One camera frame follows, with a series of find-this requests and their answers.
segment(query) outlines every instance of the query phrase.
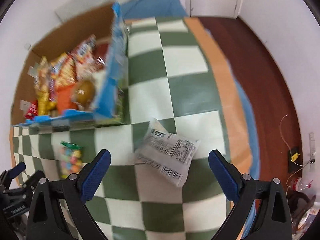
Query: black clamp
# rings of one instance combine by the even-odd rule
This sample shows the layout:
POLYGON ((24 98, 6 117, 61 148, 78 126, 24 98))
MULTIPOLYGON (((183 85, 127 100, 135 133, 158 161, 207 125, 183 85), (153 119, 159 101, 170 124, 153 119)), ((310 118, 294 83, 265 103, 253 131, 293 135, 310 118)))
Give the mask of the black clamp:
POLYGON ((234 206, 212 240, 235 240, 240 234, 255 199, 260 206, 246 240, 292 240, 289 205, 278 178, 272 181, 253 179, 241 174, 218 150, 209 154, 209 166, 223 192, 234 206))
POLYGON ((20 162, 11 170, 2 172, 0 176, 0 207, 8 220, 29 210, 33 190, 39 179, 44 177, 42 171, 36 171, 21 188, 9 189, 12 180, 25 168, 25 163, 20 162))
POLYGON ((12 180, 25 169, 25 163, 20 162, 11 170, 3 171, 0 175, 1 233, 3 237, 10 236, 10 239, 17 239, 14 237, 14 231, 20 233, 21 236, 26 234, 26 219, 23 220, 22 214, 29 210, 33 190, 39 179, 44 177, 42 171, 36 171, 21 188, 9 189, 12 180))
POLYGON ((59 199, 66 200, 82 239, 108 240, 92 218, 85 202, 93 198, 110 163, 110 152, 103 149, 79 174, 70 174, 65 180, 40 179, 30 207, 27 240, 74 240, 59 199))
MULTIPOLYGON (((30 207, 27 240, 74 240, 59 199, 66 200, 82 239, 108 240, 92 218, 85 202, 92 199, 110 162, 110 153, 101 150, 79 174, 71 174, 65 180, 52 182, 42 178, 30 207)), ((292 239, 289 206, 279 179, 266 182, 255 180, 249 174, 240 174, 218 150, 210 152, 209 166, 227 199, 235 204, 212 240, 236 240, 255 199, 261 199, 260 207, 244 239, 292 239)))

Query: blue gripper pad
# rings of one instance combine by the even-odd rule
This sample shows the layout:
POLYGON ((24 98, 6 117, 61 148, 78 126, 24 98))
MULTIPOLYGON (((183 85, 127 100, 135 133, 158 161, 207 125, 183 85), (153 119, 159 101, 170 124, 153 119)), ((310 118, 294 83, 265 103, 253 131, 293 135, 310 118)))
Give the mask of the blue gripper pad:
POLYGON ((209 153, 208 161, 209 167, 219 182, 223 193, 226 195, 226 198, 236 204, 239 201, 240 189, 238 183, 228 170, 228 168, 230 168, 229 165, 232 164, 229 164, 218 150, 213 150, 209 153))
POLYGON ((26 165, 24 162, 20 162, 18 165, 16 165, 14 168, 8 171, 9 178, 14 179, 17 177, 21 172, 23 172, 26 169, 26 165))
POLYGON ((83 204, 92 200, 110 164, 110 152, 102 149, 94 160, 80 171, 78 188, 81 189, 80 199, 83 204))

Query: barcode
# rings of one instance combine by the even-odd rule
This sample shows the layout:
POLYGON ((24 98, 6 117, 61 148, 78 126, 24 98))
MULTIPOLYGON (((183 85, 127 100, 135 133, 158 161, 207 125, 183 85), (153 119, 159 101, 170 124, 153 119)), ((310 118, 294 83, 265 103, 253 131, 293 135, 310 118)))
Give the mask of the barcode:
POLYGON ((162 169, 160 170, 161 173, 164 173, 168 175, 169 177, 172 177, 174 179, 180 178, 181 174, 177 171, 174 171, 166 166, 163 166, 162 169))

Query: blue cloth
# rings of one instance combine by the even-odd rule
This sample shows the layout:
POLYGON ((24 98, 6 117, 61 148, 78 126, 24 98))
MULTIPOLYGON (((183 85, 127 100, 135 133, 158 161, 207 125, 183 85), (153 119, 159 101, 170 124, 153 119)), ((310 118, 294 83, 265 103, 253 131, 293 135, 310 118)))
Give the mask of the blue cloth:
POLYGON ((131 0, 121 5, 121 11, 124 19, 187 16, 179 0, 131 0))
MULTIPOLYGON (((259 141, 258 141, 258 133, 256 122, 254 118, 253 109, 251 103, 245 94, 243 88, 236 80, 236 87, 238 89, 239 97, 242 103, 242 108, 244 110, 245 120, 248 126, 249 133, 249 145, 252 153, 252 165, 250 167, 250 175, 254 179, 259 179, 260 176, 260 151, 259 151, 259 141)), ((255 202, 253 203, 247 221, 244 225, 244 232, 242 233, 242 237, 246 237, 249 233, 250 227, 253 223, 254 217, 256 215, 255 202)))
MULTIPOLYGON (((132 0, 121 5, 125 19, 142 19, 149 17, 185 17, 187 16, 179 0, 132 0)), ((236 87, 244 110, 249 133, 249 145, 252 152, 252 166, 250 175, 254 179, 260 176, 260 151, 257 128, 251 103, 243 88, 236 81, 236 87)), ((247 236, 255 217, 255 205, 253 204, 245 224, 243 237, 247 236)))

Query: screw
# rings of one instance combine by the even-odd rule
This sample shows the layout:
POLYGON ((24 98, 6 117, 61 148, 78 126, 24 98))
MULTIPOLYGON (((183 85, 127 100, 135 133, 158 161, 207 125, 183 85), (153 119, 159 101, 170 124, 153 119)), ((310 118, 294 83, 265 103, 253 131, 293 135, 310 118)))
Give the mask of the screw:
POLYGON ((75 173, 72 173, 72 174, 69 175, 69 179, 70 180, 75 180, 77 177, 78 177, 78 175, 75 174, 75 173))
POLYGON ((244 180, 250 180, 250 179, 251 179, 251 176, 250 176, 249 174, 245 173, 245 174, 242 175, 242 178, 243 178, 244 180))
POLYGON ((280 184, 280 180, 278 178, 274 178, 273 182, 276 183, 276 184, 280 184))
POLYGON ((41 179, 39 180, 40 184, 44 184, 46 181, 47 181, 46 178, 41 178, 41 179))

